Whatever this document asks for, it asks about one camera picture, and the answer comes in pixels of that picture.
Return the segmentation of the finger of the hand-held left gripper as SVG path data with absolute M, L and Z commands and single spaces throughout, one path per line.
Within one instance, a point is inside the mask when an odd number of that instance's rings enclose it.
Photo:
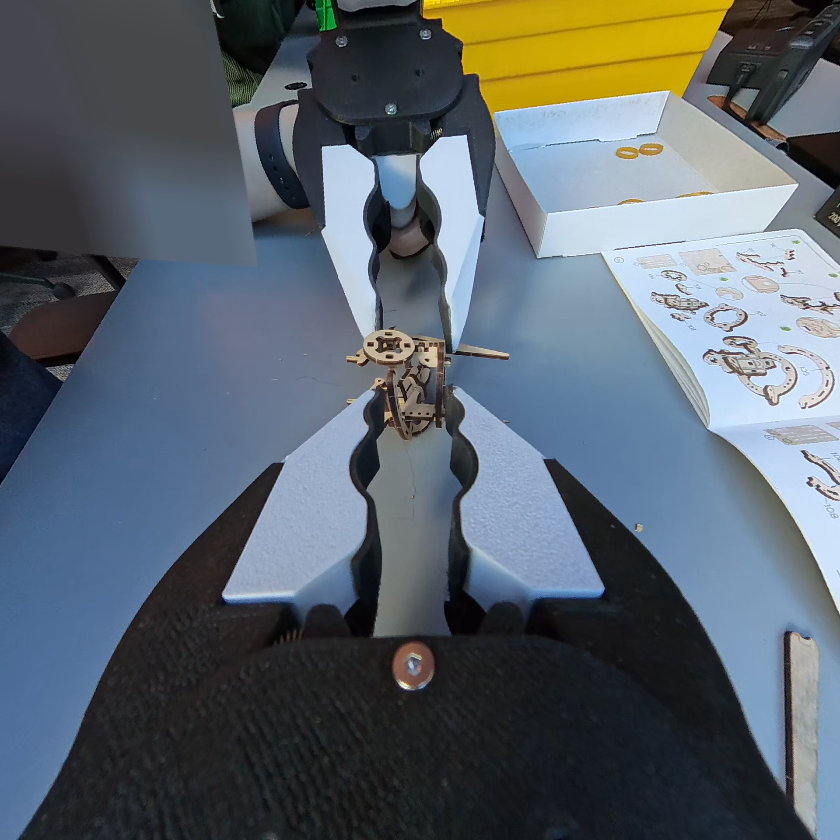
M 375 163 L 348 144 L 322 148 L 325 225 L 328 247 L 343 292 L 362 336 L 382 327 L 376 288 L 380 260 L 371 233 L 371 202 L 382 198 Z
M 438 306 L 447 347 L 456 350 L 468 317 L 485 223 L 465 135 L 442 137 L 421 156 L 418 202 L 434 227 L 433 262 L 442 285 Z

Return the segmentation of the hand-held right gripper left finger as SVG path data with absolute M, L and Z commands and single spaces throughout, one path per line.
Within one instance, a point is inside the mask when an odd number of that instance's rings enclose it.
M 370 636 L 382 576 L 375 504 L 383 392 L 365 392 L 286 457 L 223 591 L 226 603 L 285 602 L 300 622 L 332 605 Z

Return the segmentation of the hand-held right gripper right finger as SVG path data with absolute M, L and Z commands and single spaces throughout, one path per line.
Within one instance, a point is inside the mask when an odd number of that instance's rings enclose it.
M 604 584 L 540 452 L 458 387 L 447 389 L 446 428 L 460 484 L 448 542 L 450 632 L 474 634 L 503 602 L 525 622 L 541 600 L 591 610 Z

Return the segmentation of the small wooden model assembly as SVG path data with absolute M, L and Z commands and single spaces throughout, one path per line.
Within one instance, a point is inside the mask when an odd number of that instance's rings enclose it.
M 347 361 L 385 367 L 374 388 L 386 394 L 385 422 L 407 440 L 445 420 L 445 373 L 449 359 L 445 342 L 411 336 L 397 329 L 370 333 Z

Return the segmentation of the person's left hand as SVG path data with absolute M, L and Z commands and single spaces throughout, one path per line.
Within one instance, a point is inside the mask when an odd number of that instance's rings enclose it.
M 422 253 L 429 245 L 429 239 L 423 231 L 419 216 L 415 216 L 404 227 L 392 226 L 387 249 L 395 258 L 405 259 Z

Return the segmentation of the person's green shirt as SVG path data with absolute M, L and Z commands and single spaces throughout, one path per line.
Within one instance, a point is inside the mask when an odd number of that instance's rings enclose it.
M 217 38 L 232 106 L 249 103 L 290 32 L 300 1 L 220 1 Z

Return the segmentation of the yellow plastic bin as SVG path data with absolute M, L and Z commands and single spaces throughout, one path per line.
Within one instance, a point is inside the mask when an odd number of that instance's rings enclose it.
M 681 96 L 731 1 L 428 1 L 492 112 L 669 90 Z

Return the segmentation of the group of yellow rubber bands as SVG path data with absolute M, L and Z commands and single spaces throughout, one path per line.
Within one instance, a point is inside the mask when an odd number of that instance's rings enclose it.
M 717 192 L 679 154 L 661 143 L 621 147 L 616 157 L 630 161 L 633 167 L 621 170 L 618 205 Z

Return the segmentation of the white cardboard box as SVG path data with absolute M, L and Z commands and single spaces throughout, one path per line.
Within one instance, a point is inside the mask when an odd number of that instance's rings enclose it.
M 497 168 L 537 257 L 766 229 L 797 183 L 668 91 L 496 112 Z M 661 143 L 717 192 L 618 205 L 621 147 Z

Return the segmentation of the person's blue jeans leg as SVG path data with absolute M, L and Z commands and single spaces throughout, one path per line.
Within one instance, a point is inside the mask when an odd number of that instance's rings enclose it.
M 62 381 L 21 352 L 4 334 L 1 340 L 1 480 L 5 478 Z

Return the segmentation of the dark brown seat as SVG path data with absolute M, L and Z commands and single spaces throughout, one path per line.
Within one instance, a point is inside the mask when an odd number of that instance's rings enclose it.
M 117 291 L 101 292 L 37 306 L 17 322 L 9 339 L 45 367 L 73 364 L 117 296 Z

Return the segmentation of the open instruction booklet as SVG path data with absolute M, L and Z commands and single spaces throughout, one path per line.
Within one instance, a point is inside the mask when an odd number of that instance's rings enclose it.
M 838 604 L 838 264 L 797 229 L 602 256 L 706 427 L 782 499 Z

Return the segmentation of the flat wooden stick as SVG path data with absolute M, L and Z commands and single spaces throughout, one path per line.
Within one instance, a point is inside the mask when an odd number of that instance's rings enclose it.
M 812 637 L 784 634 L 784 747 L 786 794 L 816 835 L 820 654 Z

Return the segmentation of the black electronic device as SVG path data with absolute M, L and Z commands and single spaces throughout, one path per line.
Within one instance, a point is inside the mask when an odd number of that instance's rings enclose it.
M 781 28 L 752 26 L 739 31 L 719 54 L 707 82 L 726 87 L 723 111 L 736 117 L 732 100 L 742 89 L 757 95 L 743 123 L 767 124 L 795 94 L 839 29 L 839 2 L 799 2 L 815 15 Z

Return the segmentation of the dark flat object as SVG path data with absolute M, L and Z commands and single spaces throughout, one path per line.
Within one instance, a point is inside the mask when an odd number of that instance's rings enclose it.
M 839 184 L 839 132 L 790 136 L 787 154 L 824 183 Z

